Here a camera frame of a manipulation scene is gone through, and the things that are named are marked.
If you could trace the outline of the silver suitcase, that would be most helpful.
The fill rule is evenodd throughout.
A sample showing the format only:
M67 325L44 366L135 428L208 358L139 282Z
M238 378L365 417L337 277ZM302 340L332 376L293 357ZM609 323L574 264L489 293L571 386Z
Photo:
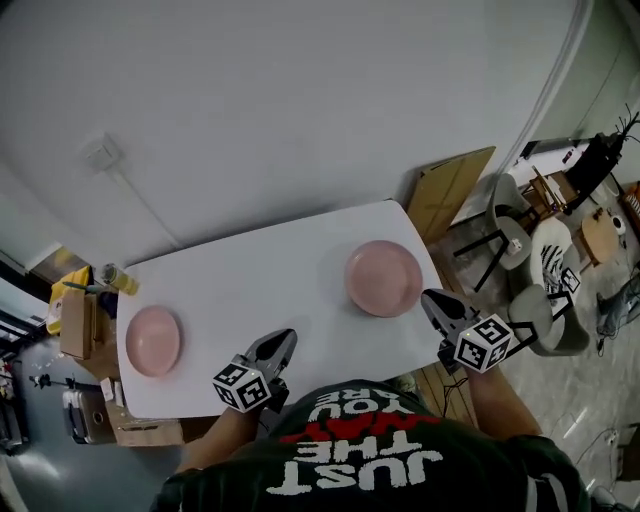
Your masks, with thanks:
M113 444L116 437L100 390L67 389L62 394L63 418L76 444Z

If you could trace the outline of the person's left forearm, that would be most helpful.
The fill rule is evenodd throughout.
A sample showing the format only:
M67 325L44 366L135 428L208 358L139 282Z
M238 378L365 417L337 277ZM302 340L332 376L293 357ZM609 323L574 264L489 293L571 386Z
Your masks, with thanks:
M227 408L201 438L186 446L175 473L222 463L238 449L253 442L261 412L261 408L245 413Z

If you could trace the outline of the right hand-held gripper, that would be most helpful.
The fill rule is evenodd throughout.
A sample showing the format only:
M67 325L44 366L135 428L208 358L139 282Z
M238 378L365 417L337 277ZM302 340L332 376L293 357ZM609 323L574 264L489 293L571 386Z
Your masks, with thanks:
M497 315L480 311L463 295L426 289L421 306L434 329L444 337L438 357L449 373L460 366L485 373L506 358L513 330Z

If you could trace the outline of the white wall switch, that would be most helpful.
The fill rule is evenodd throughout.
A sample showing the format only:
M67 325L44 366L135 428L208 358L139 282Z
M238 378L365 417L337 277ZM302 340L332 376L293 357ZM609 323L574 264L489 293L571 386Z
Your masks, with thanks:
M108 171L123 160L123 152L111 135L103 132L87 143L81 153L82 162L92 171Z

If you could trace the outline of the person's dark printed t-shirt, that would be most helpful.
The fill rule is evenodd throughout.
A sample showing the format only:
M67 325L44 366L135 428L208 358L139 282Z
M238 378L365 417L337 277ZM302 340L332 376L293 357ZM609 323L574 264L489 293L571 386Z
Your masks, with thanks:
M388 384L307 394L226 461L165 481L150 512L591 512L548 438L499 440Z

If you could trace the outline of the open cardboard box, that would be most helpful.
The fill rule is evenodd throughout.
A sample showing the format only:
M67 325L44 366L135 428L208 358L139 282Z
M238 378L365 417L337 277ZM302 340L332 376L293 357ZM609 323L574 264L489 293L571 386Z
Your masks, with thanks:
M62 297L61 303L61 352L87 360L100 341L97 296L71 289Z

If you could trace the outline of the round wooden side table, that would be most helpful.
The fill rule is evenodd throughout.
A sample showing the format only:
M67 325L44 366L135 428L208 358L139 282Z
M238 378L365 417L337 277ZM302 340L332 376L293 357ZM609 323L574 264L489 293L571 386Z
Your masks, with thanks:
M610 261L619 248L619 235L612 216L603 208L583 218L580 238L593 267Z

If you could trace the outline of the yellow drink bottle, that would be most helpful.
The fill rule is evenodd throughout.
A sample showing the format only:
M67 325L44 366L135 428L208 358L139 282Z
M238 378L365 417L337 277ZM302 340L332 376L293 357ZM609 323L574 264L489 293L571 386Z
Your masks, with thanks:
M136 279L113 263L106 264L102 267L101 278L106 285L129 296L134 296L139 288L139 283Z

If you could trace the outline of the person's right forearm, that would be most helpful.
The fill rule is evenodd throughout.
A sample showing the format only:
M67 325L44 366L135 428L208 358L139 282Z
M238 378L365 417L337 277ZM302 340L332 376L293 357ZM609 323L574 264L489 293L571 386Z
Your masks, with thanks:
M466 370L479 429L499 440L541 436L542 430L498 366L479 373Z

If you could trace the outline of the flat cardboard sheet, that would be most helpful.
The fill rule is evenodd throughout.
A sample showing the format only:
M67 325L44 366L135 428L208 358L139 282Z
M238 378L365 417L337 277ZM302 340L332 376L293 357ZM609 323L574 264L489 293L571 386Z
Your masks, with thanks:
M485 147L418 170L407 215L426 246L444 237L495 149Z

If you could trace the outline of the white zebra print chair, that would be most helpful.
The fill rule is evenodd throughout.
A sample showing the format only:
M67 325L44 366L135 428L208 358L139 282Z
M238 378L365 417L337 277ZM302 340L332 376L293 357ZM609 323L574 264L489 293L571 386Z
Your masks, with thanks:
M547 293L566 291L576 299L581 287L580 256L568 227L560 220L542 221L531 235L528 274Z

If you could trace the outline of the wooden folding chair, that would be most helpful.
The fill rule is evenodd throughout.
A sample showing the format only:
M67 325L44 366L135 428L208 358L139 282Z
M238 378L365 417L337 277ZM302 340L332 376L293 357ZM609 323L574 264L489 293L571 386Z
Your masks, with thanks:
M537 219L545 220L565 212L578 198L578 192L569 183L564 171L543 175L535 166L534 177L522 191L533 208Z

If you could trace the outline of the black tripod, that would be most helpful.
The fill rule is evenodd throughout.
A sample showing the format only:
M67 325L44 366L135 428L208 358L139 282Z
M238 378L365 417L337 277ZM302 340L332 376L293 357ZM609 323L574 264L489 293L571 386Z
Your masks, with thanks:
M69 390L76 390L78 388L78 384L74 378L65 378L63 381L52 380L49 374L40 374L40 375L31 375L28 377L28 380L39 389L44 389L47 387L63 387Z

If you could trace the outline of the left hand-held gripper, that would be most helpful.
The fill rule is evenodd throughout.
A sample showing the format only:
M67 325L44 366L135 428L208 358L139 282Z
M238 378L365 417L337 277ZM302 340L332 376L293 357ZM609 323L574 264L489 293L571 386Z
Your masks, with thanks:
M212 378L220 400L240 413L260 408L279 413L289 397L280 373L290 363L297 341L291 328L254 341L244 355L236 355Z

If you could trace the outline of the grey chair with black legs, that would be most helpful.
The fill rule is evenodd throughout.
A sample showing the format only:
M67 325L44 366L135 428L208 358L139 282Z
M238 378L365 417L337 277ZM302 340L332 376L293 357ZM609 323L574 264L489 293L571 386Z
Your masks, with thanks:
M568 357L585 351L590 335L582 326L569 292L547 294L534 284L520 292L507 309L515 343L507 356L529 348L541 357Z
M514 177L510 174L500 175L485 212L486 233L453 253L454 257L459 257L483 246L491 251L492 259L473 287L475 292L484 286L498 266L510 271L527 260L531 252L531 235L521 224L525 220L536 223L538 219L520 193ZM523 248L517 254L510 255L507 247L513 238L519 239Z

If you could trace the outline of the pink big plate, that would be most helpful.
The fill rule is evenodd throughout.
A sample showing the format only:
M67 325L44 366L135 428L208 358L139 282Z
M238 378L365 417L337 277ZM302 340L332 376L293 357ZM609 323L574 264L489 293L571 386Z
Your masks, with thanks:
M423 291L421 267L404 246L373 240L350 255L344 273L346 293L363 312L394 318L410 311Z
M127 358L141 375L160 378L176 364L181 351L181 333L170 310L159 305L139 310L125 335Z

